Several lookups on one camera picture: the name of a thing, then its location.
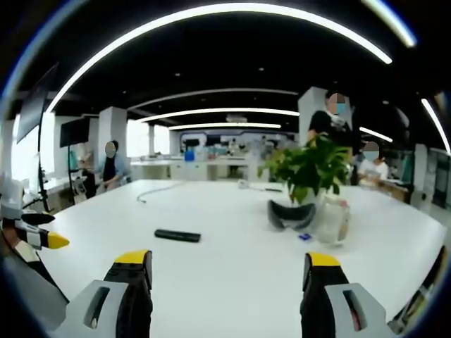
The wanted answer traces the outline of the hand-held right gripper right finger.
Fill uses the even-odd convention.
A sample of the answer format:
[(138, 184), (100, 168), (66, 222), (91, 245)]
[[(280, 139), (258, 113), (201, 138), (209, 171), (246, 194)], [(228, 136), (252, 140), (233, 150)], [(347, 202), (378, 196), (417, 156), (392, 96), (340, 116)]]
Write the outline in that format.
[(302, 336), (396, 337), (385, 309), (359, 283), (350, 283), (332, 256), (308, 252), (300, 304)]

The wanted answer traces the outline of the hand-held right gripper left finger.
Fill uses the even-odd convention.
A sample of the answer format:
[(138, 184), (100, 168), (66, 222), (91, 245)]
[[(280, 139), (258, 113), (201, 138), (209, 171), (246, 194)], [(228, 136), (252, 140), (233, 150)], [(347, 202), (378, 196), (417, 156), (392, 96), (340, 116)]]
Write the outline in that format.
[(119, 256), (102, 280), (90, 282), (67, 306), (53, 337), (149, 337), (152, 252)]

